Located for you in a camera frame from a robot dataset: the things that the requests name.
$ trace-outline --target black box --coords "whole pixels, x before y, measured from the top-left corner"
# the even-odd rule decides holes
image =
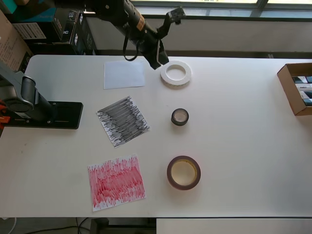
[[[70,10],[68,15],[68,21],[73,21],[77,24],[81,35],[83,37],[83,42],[87,48],[87,55],[95,55],[95,51],[97,50],[96,44],[94,42],[87,18],[78,10]]]
[[[97,47],[94,42],[87,18],[84,17],[83,12],[79,13],[77,25],[82,31],[83,42],[87,48],[87,54],[95,55],[95,50],[97,50]]]
[[[26,43],[61,41],[69,10],[49,8],[36,15],[38,5],[36,0],[31,0],[8,15],[8,19]]]
[[[84,55],[86,47],[76,23],[68,21],[61,42],[34,43],[29,48],[35,55]]]

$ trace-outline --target small black tape roll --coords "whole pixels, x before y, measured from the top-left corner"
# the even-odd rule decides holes
[[[177,126],[185,125],[188,120],[189,120],[189,113],[182,108],[176,109],[175,111],[173,111],[171,115],[171,122]]]

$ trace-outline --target red scribbles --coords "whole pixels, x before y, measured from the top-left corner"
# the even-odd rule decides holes
[[[145,198],[136,155],[88,167],[93,211]]]

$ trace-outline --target metal stand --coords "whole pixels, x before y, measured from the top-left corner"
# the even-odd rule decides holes
[[[81,102],[49,101],[53,107],[56,117],[47,121],[35,121],[33,119],[21,118],[14,112],[8,112],[10,122],[5,127],[26,128],[58,128],[77,129],[79,127],[83,104]]]

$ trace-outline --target brown box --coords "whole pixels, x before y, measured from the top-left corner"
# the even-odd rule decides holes
[[[312,63],[288,63],[277,73],[295,116],[312,115],[312,106],[305,105],[292,77],[311,75]]]
[[[13,71],[25,72],[31,56],[24,40],[0,11],[0,61]]]

